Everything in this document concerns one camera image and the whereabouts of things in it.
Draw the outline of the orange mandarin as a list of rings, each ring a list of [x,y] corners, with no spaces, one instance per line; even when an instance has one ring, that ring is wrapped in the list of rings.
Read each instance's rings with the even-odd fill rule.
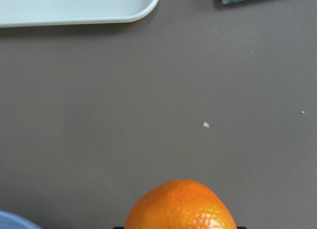
[[[219,197],[205,185],[179,179],[144,194],[130,210],[126,229],[235,229]]]

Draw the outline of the blue round plate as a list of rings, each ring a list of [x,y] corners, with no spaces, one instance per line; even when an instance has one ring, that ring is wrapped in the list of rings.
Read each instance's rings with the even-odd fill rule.
[[[1,211],[0,229],[39,229],[39,227],[21,216]]]

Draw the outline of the cream serving tray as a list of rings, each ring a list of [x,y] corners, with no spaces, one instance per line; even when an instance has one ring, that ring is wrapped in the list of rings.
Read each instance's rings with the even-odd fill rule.
[[[147,16],[159,0],[0,0],[0,26],[129,23]]]

